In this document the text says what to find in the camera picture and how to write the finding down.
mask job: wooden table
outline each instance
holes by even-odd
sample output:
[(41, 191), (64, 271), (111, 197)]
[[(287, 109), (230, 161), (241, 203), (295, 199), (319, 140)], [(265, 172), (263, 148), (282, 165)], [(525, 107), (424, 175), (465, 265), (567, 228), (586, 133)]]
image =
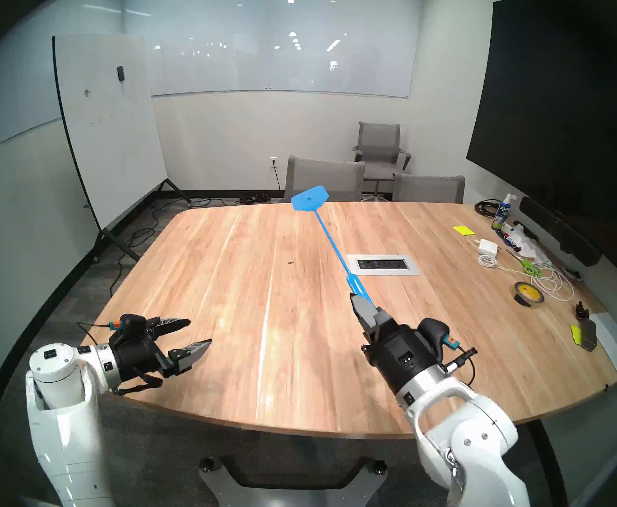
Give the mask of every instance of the wooden table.
[[(467, 225), (494, 239), (471, 205), (327, 203), (320, 209), (341, 252), (409, 254), (419, 276), (362, 276), (372, 300), (398, 323), (444, 321), (465, 348), (476, 347), (473, 388), (515, 423), (573, 406), (617, 381), (601, 345), (574, 345), (569, 325), (582, 299), (513, 300), (524, 275), (481, 267), (476, 248), (452, 229)], [(507, 254), (499, 261), (517, 269)], [(341, 437), (410, 437), (394, 396), (360, 351), (343, 268), (316, 217), (289, 204), (182, 212), (140, 259), (97, 323), (132, 312), (192, 323), (158, 339), (163, 352), (212, 338), (193, 370), (161, 389), (128, 395), (198, 419), (243, 428)], [(109, 331), (93, 329), (101, 343)], [(444, 360), (457, 353), (445, 348)], [(458, 372), (468, 381), (469, 364)], [(126, 385), (136, 385), (138, 380)], [(426, 431), (460, 402), (439, 403)]]

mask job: tv screen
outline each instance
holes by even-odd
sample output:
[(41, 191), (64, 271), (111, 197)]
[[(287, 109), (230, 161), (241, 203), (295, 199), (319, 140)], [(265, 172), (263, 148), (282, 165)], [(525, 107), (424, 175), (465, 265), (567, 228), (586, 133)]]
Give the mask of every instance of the tv screen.
[(494, 2), (467, 158), (617, 267), (617, 42), (585, 0)]

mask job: whiteboard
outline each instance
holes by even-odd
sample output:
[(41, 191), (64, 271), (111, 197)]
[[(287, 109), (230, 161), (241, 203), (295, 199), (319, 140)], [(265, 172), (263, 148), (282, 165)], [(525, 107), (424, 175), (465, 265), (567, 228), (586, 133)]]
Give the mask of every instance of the whiteboard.
[(421, 0), (124, 2), (136, 12), (127, 15), (125, 32), (147, 40), (153, 95), (272, 89), (409, 96)]
[(59, 118), (51, 37), (121, 32), (121, 0), (55, 0), (0, 40), (0, 142)]
[(144, 41), (80, 34), (55, 36), (53, 44), (62, 119), (92, 213), (105, 228), (168, 176)]

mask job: sticky note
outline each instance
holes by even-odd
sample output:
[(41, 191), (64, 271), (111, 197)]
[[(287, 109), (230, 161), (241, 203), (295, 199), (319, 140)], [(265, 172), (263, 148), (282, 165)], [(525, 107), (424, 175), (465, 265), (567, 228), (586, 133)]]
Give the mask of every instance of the sticky note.
[(472, 236), (473, 234), (475, 234), (473, 231), (471, 231), (468, 227), (465, 227), (464, 225), (459, 225), (458, 227), (454, 227), (454, 230), (457, 233), (460, 233), (461, 236)]
[(572, 328), (572, 336), (574, 337), (574, 343), (576, 345), (581, 345), (581, 329), (576, 325), (571, 325)]

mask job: spray bottle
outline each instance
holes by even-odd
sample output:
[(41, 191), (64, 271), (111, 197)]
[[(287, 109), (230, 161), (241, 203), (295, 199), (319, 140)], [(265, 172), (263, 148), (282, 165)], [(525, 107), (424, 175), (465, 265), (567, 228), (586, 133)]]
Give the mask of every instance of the spray bottle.
[(508, 219), (508, 214), (511, 211), (511, 202), (517, 200), (514, 194), (508, 194), (506, 198), (498, 205), (497, 214), (494, 216), (492, 228), (496, 230), (503, 229), (503, 224)]

